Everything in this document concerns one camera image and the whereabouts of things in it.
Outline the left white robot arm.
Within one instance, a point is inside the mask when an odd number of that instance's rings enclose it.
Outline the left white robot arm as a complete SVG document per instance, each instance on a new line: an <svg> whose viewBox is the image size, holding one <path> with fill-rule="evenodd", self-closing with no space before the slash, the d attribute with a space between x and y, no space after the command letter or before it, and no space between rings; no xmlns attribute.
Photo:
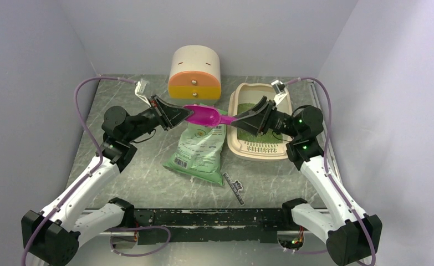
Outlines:
<svg viewBox="0 0 434 266"><path fill-rule="evenodd" d="M82 213L133 159L137 138L152 133L156 127L172 129L193 115L192 110L166 103L156 95L147 103L148 109L137 115L130 115L121 106L105 112L104 141L96 147L96 155L86 169L52 203L39 212L28 211L22 218L25 253L51 265L67 265L83 244L101 232L133 227L134 207L123 199L114 198L89 215Z"/></svg>

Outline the green litter bag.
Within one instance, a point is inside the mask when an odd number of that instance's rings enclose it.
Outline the green litter bag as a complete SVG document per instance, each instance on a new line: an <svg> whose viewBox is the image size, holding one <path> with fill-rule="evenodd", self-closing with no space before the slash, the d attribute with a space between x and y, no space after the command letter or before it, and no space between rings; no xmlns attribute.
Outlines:
<svg viewBox="0 0 434 266"><path fill-rule="evenodd" d="M221 152L226 133L226 125L206 127L189 122L163 167L222 186Z"/></svg>

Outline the magenta plastic scoop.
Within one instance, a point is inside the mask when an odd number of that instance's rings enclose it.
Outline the magenta plastic scoop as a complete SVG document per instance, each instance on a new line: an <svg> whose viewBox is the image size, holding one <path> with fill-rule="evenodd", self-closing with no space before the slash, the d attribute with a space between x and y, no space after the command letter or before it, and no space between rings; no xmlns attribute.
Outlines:
<svg viewBox="0 0 434 266"><path fill-rule="evenodd" d="M230 125L237 120L236 117L221 115L216 108L210 106L185 105L184 108L193 111L193 114L186 121L195 125L216 127L218 125Z"/></svg>

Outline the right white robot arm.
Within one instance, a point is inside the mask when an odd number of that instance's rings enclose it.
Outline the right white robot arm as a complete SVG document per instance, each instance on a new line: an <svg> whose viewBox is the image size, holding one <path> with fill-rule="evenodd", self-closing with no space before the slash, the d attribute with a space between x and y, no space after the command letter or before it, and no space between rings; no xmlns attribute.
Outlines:
<svg viewBox="0 0 434 266"><path fill-rule="evenodd" d="M335 178L325 148L316 138L324 130L323 121L319 108L306 105L290 115L264 96L254 107L234 116L231 126L254 136L272 130L291 137L285 144L289 161L313 185L329 213L315 210L301 198L288 201L280 218L286 229L300 226L317 236L336 265L364 265L366 258L375 265L382 222L377 215L367 214Z"/></svg>

